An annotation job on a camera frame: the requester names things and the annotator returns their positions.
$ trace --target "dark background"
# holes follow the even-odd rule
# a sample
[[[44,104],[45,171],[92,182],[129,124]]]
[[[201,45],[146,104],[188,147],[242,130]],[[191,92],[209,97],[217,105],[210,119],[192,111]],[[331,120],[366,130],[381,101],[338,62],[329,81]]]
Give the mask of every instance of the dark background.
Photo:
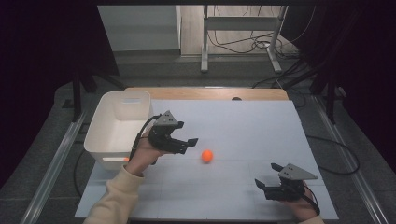
[[[55,91],[73,73],[88,80],[88,91],[94,91],[93,71],[119,73],[96,6],[20,1],[0,10],[3,186],[46,120]]]
[[[92,68],[108,75],[117,75],[118,69],[96,6],[21,1],[2,3],[0,10],[3,186],[46,120],[55,91],[72,80],[72,73],[79,72],[87,78],[97,75]],[[332,47],[332,36],[337,34],[350,8],[321,7],[318,11],[320,20],[297,44],[312,66]],[[305,23],[297,22],[299,18]],[[309,16],[289,18],[300,29],[291,34],[300,34],[307,20]],[[332,67],[338,75],[337,85],[346,91],[345,108],[393,171],[395,22],[394,6],[370,1]]]

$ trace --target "table leg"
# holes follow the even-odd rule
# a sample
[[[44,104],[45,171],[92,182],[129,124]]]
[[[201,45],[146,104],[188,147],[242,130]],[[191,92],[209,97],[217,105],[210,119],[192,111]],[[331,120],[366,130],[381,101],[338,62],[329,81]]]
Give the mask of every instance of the table leg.
[[[81,93],[79,86],[79,73],[78,71],[73,72],[73,105],[74,105],[74,116],[73,122],[78,120],[81,115]]]
[[[277,57],[276,57],[275,45],[276,45],[277,37],[279,36],[280,27],[282,26],[283,19],[285,18],[286,8],[287,8],[286,6],[280,7],[280,12],[279,12],[279,15],[277,16],[276,27],[275,27],[273,36],[271,38],[271,42],[267,46],[267,49],[266,49],[267,53],[268,53],[268,57],[270,58],[271,64],[273,65],[276,73],[282,72],[282,69],[280,68],[279,61],[277,60]]]
[[[201,72],[206,73],[208,70],[207,61],[209,60],[207,54],[207,5],[204,6],[204,43],[201,52]]]

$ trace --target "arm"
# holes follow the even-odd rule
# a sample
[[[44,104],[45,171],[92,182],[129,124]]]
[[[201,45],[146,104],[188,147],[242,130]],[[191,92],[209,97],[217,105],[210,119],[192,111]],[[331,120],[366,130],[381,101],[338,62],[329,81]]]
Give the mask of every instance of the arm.
[[[305,189],[305,196],[312,199],[312,193],[310,190]],[[289,207],[292,213],[297,217],[300,221],[300,224],[324,224],[322,218],[317,215],[317,212],[303,198],[299,199],[296,202],[286,202],[282,201],[287,207]]]
[[[131,161],[106,182],[105,195],[92,207],[84,223],[126,223],[137,204],[137,191],[144,180],[143,171],[163,154],[163,151],[152,147],[147,138],[140,139]]]

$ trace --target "wooden table edge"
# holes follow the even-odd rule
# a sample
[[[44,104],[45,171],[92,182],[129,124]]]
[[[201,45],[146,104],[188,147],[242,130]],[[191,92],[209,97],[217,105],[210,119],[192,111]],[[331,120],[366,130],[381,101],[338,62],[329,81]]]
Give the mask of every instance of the wooden table edge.
[[[147,91],[152,99],[158,100],[289,100],[287,93],[281,89],[132,87],[125,90]]]

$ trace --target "metal rail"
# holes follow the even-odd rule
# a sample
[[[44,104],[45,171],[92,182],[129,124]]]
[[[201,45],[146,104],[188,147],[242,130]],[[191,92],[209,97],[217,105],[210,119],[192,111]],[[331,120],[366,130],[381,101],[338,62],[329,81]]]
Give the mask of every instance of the metal rail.
[[[313,101],[321,115],[323,123],[325,124],[331,138],[333,141],[337,141],[342,144],[346,144],[344,139],[342,138],[341,134],[339,133],[337,126],[332,124],[331,121],[328,119],[326,114],[326,106],[323,102],[318,98],[318,96],[313,95]],[[348,171],[352,171],[354,167],[356,167],[356,162],[352,155],[343,150],[340,146],[337,146],[338,152],[341,155],[341,158],[348,169]],[[364,178],[361,171],[358,171],[354,175],[351,176],[352,180],[355,184],[356,189],[358,190],[359,194],[361,195],[368,212],[370,213],[374,223],[377,224],[389,224],[388,219],[386,218],[384,212],[382,211],[381,205],[374,195],[373,190],[371,189],[370,185],[367,183],[366,179]]]
[[[64,161],[69,154],[70,148],[73,145],[74,140],[76,139],[78,130],[81,127],[81,124],[84,121],[86,115],[87,107],[82,110],[81,115],[77,118],[75,122],[72,122],[67,129],[67,132],[64,135],[64,139],[59,145],[52,159],[52,162],[47,169],[47,172],[44,174],[44,177],[35,192],[35,196],[33,197],[32,201],[26,209],[25,214],[21,219],[21,224],[34,224],[40,217],[41,211],[43,210],[43,207],[50,195],[53,185],[55,184],[55,181],[62,170]]]

